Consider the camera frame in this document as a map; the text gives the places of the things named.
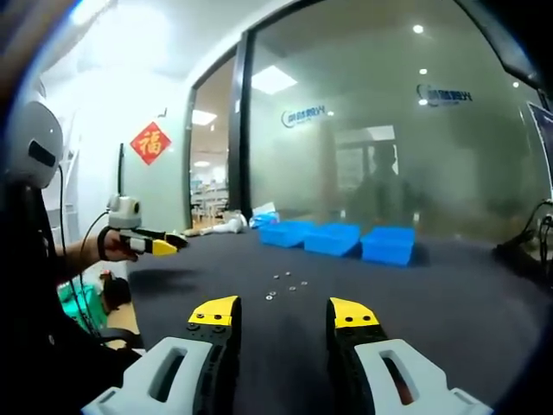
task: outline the ceiling light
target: ceiling light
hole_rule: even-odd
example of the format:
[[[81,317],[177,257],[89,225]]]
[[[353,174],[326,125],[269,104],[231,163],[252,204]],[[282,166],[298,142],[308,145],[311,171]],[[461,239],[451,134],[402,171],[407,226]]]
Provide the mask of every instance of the ceiling light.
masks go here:
[[[88,22],[99,13],[111,0],[81,0],[71,12],[70,18],[74,24]]]
[[[208,125],[216,118],[217,116],[215,114],[212,114],[211,112],[204,112],[199,110],[192,111],[192,124]]]
[[[274,65],[251,77],[251,87],[269,95],[290,88],[295,84],[297,84],[296,80]]]

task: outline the glass wall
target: glass wall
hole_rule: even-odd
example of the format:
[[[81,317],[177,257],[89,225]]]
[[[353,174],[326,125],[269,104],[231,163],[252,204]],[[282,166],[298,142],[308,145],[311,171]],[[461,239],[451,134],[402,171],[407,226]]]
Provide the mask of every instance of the glass wall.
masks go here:
[[[253,207],[502,240],[550,194],[539,98],[454,0],[324,0],[257,33],[252,73]]]

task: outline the green object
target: green object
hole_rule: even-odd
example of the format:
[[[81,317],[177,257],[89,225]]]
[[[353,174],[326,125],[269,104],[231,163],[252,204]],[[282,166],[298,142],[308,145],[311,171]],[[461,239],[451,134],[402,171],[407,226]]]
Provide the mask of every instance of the green object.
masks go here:
[[[75,286],[75,290],[77,291],[80,309],[85,315],[85,318],[90,320],[90,318],[92,317],[92,325],[96,329],[102,329],[103,327],[105,327],[107,316],[104,313],[104,308],[102,307],[100,296],[96,294],[94,287],[92,285],[84,285],[81,289],[79,286]],[[73,297],[73,293],[71,292],[71,288],[69,288],[69,284],[67,285],[67,287],[61,287],[61,289],[59,290],[59,296],[63,311],[75,322],[77,322],[80,327],[82,327],[85,331],[88,331],[88,328],[86,327],[86,324],[79,313],[79,307],[77,307],[77,302]],[[88,309],[90,310],[91,316],[88,315],[88,312],[86,310],[85,298],[86,302],[88,303]]]

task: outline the company logo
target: company logo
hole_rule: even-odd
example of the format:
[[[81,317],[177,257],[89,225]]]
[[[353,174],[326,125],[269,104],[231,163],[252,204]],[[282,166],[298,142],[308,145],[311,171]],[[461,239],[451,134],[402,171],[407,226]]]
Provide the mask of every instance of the company logo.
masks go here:
[[[286,128],[294,128],[298,124],[303,124],[310,121],[313,118],[320,117],[326,113],[325,106],[313,106],[306,108],[305,110],[290,112],[285,111],[280,117],[280,120],[283,122],[283,125]]]
[[[459,105],[462,101],[472,101],[473,96],[467,91],[448,91],[435,89],[431,85],[419,84],[416,93],[420,99],[426,99],[429,106]]]

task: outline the dark gray mat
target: dark gray mat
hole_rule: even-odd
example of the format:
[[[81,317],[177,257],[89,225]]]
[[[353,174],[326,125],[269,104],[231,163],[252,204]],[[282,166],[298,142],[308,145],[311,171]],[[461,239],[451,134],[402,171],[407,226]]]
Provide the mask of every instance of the dark gray mat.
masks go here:
[[[495,263],[490,246],[463,241],[424,241],[408,269],[262,246],[254,232],[190,242],[178,255],[144,256],[130,266],[138,327],[151,348],[178,337],[201,303],[241,296],[240,415],[332,413],[324,342],[329,297],[372,309],[390,337],[440,366],[450,387],[488,405],[524,367],[550,304],[534,284]],[[269,291],[277,291],[272,301],[265,300]]]

